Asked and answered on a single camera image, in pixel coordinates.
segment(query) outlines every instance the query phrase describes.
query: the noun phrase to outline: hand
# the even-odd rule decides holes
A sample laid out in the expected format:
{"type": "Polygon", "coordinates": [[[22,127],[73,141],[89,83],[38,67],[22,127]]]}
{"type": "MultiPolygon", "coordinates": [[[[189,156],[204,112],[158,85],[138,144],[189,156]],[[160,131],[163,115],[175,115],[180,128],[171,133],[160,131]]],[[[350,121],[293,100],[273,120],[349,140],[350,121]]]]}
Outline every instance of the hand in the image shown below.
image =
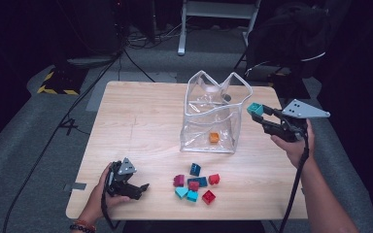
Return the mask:
{"type": "MultiPolygon", "coordinates": [[[[315,135],[314,135],[314,131],[313,131],[313,127],[311,125],[310,119],[307,119],[307,124],[308,124],[307,132],[308,132],[308,145],[309,145],[309,150],[310,150],[310,156],[313,156],[314,148],[315,148],[315,135]]],[[[271,140],[279,148],[287,152],[289,161],[292,163],[292,165],[295,168],[298,168],[299,159],[301,158],[301,155],[304,152],[305,141],[301,140],[295,143],[288,143],[276,135],[272,135],[271,140]]]]}
{"type": "MultiPolygon", "coordinates": [[[[109,173],[111,163],[105,168],[104,172],[99,179],[99,183],[90,193],[89,199],[87,200],[86,206],[81,213],[79,220],[86,221],[87,224],[95,225],[96,220],[103,216],[101,209],[102,193],[104,191],[105,178],[109,173]]],[[[114,207],[121,202],[127,202],[130,200],[127,196],[114,196],[111,197],[109,194],[105,195],[106,203],[108,208],[114,207]]]]}

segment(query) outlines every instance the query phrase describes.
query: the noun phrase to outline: gray floor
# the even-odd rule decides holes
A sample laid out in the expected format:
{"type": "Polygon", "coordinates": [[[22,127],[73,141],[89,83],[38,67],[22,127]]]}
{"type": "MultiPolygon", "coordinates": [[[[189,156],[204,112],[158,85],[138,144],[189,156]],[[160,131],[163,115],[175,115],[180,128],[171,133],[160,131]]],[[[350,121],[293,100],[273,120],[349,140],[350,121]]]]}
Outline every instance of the gray floor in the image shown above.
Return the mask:
{"type": "MultiPolygon", "coordinates": [[[[222,81],[234,71],[233,67],[245,49],[241,35],[244,30],[192,31],[186,39],[185,56],[177,55],[177,36],[153,49],[128,47],[126,51],[145,72],[169,74],[178,83],[186,83],[199,70],[222,81]]],[[[236,72],[242,75],[244,66],[245,62],[241,63],[236,72]]],[[[90,133],[96,109],[87,109],[92,97],[90,92],[70,115],[83,132],[73,130],[67,136],[66,129],[57,130],[42,153],[56,126],[77,99],[74,95],[37,94],[50,68],[31,77],[27,88],[32,97],[0,134],[0,231],[17,192],[36,162],[36,169],[12,209],[6,232],[68,232],[71,223],[65,215],[69,192],[64,186],[73,183],[78,174],[89,137],[83,132],[90,133]]],[[[101,70],[89,71],[82,90],[95,81],[101,70]]],[[[121,76],[125,72],[139,73],[140,70],[124,54],[106,76],[125,79],[121,76]]],[[[312,98],[303,101],[320,107],[316,97],[321,84],[314,78],[304,82],[312,98]]],[[[367,190],[331,124],[327,119],[315,119],[313,125],[317,136],[316,158],[329,185],[360,232],[373,232],[373,209],[367,190]]],[[[266,231],[274,232],[267,220],[263,222],[266,231]]],[[[104,220],[98,222],[98,229],[98,232],[111,232],[104,220]]],[[[286,232],[309,232],[308,221],[290,220],[286,232]]]]}

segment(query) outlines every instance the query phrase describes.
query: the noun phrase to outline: bracelet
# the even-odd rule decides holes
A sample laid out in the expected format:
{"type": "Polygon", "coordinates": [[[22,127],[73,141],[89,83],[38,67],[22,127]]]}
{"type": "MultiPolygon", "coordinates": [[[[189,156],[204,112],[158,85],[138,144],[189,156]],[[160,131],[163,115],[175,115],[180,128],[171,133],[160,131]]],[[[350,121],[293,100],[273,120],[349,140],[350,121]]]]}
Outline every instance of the bracelet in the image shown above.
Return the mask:
{"type": "Polygon", "coordinates": [[[74,221],[74,224],[75,225],[81,225],[81,226],[84,226],[86,227],[87,229],[91,230],[91,231],[96,231],[96,227],[94,225],[89,225],[86,223],[86,221],[84,220],[75,220],[74,221]]]}
{"type": "Polygon", "coordinates": [[[71,225],[71,226],[69,227],[69,229],[71,229],[71,230],[80,230],[80,231],[82,231],[82,232],[84,232],[84,233],[95,233],[95,231],[93,231],[93,230],[89,230],[89,229],[87,229],[86,227],[83,227],[83,226],[81,226],[81,225],[71,225]]]}

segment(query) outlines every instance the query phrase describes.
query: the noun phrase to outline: wooden table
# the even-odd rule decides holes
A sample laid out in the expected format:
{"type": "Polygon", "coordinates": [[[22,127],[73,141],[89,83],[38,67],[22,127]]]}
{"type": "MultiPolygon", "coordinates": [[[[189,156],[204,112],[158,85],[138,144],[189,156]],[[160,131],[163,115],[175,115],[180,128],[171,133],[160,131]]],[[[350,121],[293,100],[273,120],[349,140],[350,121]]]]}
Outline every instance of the wooden table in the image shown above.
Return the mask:
{"type": "MultiPolygon", "coordinates": [[[[244,111],[253,102],[281,109],[273,88],[253,89],[244,111]]],[[[129,183],[150,186],[140,200],[112,209],[112,219],[283,218],[296,170],[246,111],[234,154],[180,152],[186,90],[183,83],[108,83],[76,179],[86,189],[73,190],[69,218],[79,216],[108,163],[125,157],[137,168],[129,183]],[[220,174],[219,184],[198,190],[197,202],[181,200],[173,186],[177,175],[193,178],[192,163],[201,166],[200,176],[220,174]],[[208,189],[217,196],[210,205],[201,200],[208,189]]],[[[290,218],[307,218],[300,187],[290,218]]]]}

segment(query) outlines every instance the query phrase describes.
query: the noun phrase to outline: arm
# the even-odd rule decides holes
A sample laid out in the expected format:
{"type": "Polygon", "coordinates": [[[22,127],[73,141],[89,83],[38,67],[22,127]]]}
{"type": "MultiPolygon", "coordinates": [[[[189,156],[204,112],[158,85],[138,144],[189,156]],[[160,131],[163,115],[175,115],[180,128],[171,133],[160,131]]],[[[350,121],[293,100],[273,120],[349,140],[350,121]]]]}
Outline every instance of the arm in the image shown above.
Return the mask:
{"type": "MultiPolygon", "coordinates": [[[[310,120],[307,119],[307,122],[310,157],[305,162],[301,182],[311,229],[313,232],[358,232],[355,224],[335,198],[322,176],[314,158],[315,135],[310,120]]],[[[274,135],[271,136],[271,140],[287,152],[290,162],[294,167],[297,167],[305,142],[287,143],[274,135]]]]}
{"type": "MultiPolygon", "coordinates": [[[[84,210],[81,212],[80,216],[78,217],[79,222],[82,221],[85,223],[84,224],[81,223],[77,225],[81,225],[86,228],[90,226],[95,226],[96,220],[103,216],[102,210],[101,210],[101,198],[102,198],[102,192],[104,190],[105,179],[108,175],[110,166],[111,164],[109,164],[108,167],[105,168],[104,172],[101,175],[101,178],[99,179],[99,183],[90,193],[89,199],[86,202],[84,210]]],[[[120,202],[126,202],[129,200],[130,198],[126,196],[111,197],[110,195],[106,195],[106,202],[107,202],[108,207],[116,206],[120,202]]],[[[82,232],[83,231],[80,231],[80,230],[71,231],[71,233],[82,233],[82,232]]]]}

